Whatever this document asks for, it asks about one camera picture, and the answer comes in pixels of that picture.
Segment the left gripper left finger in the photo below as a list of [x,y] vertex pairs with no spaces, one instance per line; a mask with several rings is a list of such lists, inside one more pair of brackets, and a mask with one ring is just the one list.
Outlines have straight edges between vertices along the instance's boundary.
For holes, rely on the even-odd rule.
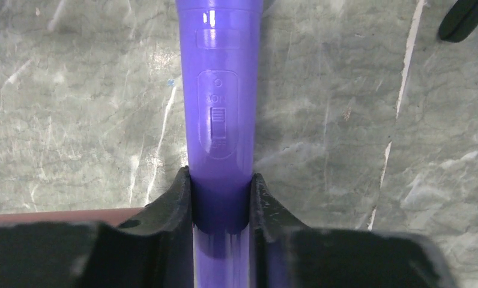
[[117,226],[102,221],[0,223],[0,287],[193,287],[186,167]]

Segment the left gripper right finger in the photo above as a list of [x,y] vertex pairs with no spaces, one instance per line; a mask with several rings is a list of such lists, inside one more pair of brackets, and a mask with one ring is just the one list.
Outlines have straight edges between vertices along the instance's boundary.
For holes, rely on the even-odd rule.
[[310,227],[255,174],[250,189],[250,285],[454,288],[458,282],[429,238]]

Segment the purple plastic microphone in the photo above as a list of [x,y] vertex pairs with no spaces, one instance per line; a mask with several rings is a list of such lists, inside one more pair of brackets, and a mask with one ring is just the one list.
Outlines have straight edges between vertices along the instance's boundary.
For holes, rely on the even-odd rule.
[[198,287],[249,286],[262,1],[177,1]]

